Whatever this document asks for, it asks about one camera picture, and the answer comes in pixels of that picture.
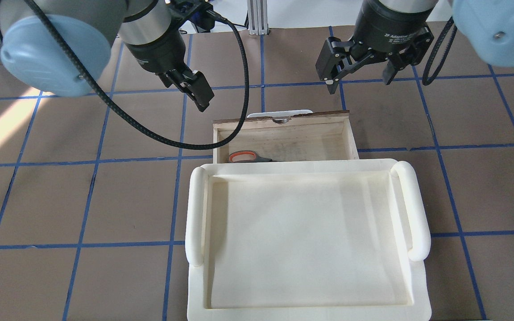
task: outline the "cable connector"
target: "cable connector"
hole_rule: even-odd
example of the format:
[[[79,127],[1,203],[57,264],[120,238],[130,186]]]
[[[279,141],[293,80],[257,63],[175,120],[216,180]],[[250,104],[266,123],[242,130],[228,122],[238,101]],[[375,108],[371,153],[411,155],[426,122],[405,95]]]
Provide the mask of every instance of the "cable connector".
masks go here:
[[[207,10],[206,13],[217,22],[222,22],[223,24],[226,24],[226,22],[228,21],[226,18],[223,18],[222,15],[215,12],[214,10]]]

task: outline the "bolt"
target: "bolt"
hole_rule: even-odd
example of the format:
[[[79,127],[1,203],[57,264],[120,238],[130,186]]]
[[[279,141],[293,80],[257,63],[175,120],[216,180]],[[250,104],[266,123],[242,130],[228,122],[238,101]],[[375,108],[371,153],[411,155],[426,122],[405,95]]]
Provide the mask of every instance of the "bolt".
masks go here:
[[[505,33],[504,33],[504,32],[502,32],[502,31],[499,31],[498,33],[496,33],[496,34],[494,34],[494,35],[493,35],[493,38],[495,38],[495,39],[501,39],[501,38],[502,38],[502,37],[504,37],[504,36],[505,36]]]

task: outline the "light blue cover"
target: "light blue cover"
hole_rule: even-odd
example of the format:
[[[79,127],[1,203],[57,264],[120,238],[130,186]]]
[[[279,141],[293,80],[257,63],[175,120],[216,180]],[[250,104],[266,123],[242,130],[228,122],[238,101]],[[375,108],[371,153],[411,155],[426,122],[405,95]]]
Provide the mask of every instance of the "light blue cover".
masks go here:
[[[485,62],[514,67],[514,0],[453,0],[453,20]],[[504,32],[499,39],[494,35]]]
[[[98,79],[110,59],[110,44],[94,27],[68,16],[48,15],[49,20]],[[90,86],[36,16],[14,23],[4,35],[1,61],[17,79],[59,96],[88,94]]]

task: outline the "wooden drawer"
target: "wooden drawer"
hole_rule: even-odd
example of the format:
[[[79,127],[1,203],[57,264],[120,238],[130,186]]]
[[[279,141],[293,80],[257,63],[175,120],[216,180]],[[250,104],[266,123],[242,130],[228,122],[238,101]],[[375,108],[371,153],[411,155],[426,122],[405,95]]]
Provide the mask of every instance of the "wooden drawer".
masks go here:
[[[229,144],[214,149],[214,163],[227,163],[239,150],[254,150],[276,161],[359,159],[348,120],[349,111],[315,112],[279,120],[271,116],[247,118]],[[226,138],[237,119],[214,121],[214,142]]]

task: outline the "metal post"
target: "metal post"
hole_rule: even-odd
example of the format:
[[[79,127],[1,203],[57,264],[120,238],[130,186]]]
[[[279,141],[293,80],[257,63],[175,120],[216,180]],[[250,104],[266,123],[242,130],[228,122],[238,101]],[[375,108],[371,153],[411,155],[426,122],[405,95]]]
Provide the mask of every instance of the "metal post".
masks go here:
[[[267,0],[247,0],[249,34],[269,34],[267,23]]]

